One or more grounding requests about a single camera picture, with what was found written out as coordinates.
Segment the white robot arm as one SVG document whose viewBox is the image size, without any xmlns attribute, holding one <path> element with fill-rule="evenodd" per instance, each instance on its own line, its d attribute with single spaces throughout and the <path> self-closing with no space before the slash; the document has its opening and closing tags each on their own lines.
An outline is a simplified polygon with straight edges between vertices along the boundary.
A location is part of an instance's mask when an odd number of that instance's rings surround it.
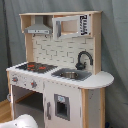
<svg viewBox="0 0 128 128">
<path fill-rule="evenodd" d="M 12 121 L 0 123 L 0 128 L 38 128 L 38 125 L 32 116 L 24 114 Z"/>
</svg>

